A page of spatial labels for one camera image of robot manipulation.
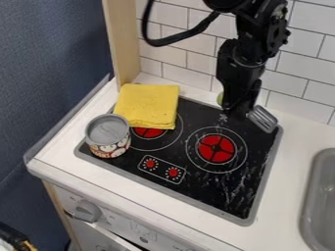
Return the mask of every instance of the sponge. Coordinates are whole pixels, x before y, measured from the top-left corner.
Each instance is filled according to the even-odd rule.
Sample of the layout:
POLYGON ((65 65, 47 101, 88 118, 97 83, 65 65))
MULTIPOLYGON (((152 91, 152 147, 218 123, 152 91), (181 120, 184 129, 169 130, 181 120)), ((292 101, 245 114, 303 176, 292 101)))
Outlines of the sponge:
POLYGON ((114 113, 134 127, 174 129, 179 86, 125 84, 114 113))

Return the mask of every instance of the black stovetop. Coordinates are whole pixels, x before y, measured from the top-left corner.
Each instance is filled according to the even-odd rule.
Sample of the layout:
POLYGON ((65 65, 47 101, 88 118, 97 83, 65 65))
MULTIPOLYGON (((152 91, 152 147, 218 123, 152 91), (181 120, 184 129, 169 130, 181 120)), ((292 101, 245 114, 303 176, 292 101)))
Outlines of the black stovetop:
POLYGON ((84 142, 76 155, 243 222, 261 198, 278 132, 279 127, 265 133, 249 120, 227 120, 220 109, 180 98, 175 130, 132 128, 131 148, 116 159, 95 157, 84 142))

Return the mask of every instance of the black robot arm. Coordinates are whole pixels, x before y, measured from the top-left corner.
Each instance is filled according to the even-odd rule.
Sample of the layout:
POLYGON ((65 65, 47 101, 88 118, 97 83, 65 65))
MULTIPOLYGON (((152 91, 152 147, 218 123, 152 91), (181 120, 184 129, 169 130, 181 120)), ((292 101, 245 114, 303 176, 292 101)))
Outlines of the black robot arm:
POLYGON ((216 78, 222 83, 223 111, 245 118, 253 109, 265 64, 288 42, 286 0, 204 0, 214 11, 194 28, 167 38, 150 39, 148 21, 155 0, 148 0, 142 22, 144 39, 153 46, 165 46, 206 30, 219 13, 236 16, 237 39, 228 39, 217 55, 216 78))

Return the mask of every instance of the wooden panel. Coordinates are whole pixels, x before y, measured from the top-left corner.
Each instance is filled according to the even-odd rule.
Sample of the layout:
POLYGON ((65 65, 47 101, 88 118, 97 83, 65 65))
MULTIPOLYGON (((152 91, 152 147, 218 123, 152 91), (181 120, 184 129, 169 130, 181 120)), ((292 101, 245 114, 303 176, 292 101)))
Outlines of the wooden panel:
POLYGON ((76 250, 80 251, 81 247, 80 247, 79 241, 75 236, 75 233, 72 229, 72 226, 71 226, 70 222, 68 221, 66 215, 63 212, 62 204, 61 204, 61 202, 60 202, 60 200, 57 196, 57 193, 55 191, 55 188, 54 188, 53 184, 51 184, 51 183, 49 183, 45 180, 42 180, 42 182, 44 184, 45 189, 47 190, 47 192, 49 194, 49 197, 50 197, 52 203, 54 204, 54 206, 56 208, 56 211, 57 211, 57 213, 58 213, 58 215, 59 215, 59 217, 60 217, 60 219, 63 223, 63 226, 66 229, 71 241, 75 245, 76 250))
POLYGON ((135 0, 103 0, 103 6, 120 89, 140 73, 135 0))

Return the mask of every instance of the oven door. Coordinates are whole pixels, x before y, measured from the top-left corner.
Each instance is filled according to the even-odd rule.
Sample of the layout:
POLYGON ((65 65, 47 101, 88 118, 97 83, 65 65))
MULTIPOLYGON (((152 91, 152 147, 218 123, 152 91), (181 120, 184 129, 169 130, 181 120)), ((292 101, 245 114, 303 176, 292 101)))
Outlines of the oven door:
POLYGON ((147 251, 95 224, 68 218, 81 251, 147 251))

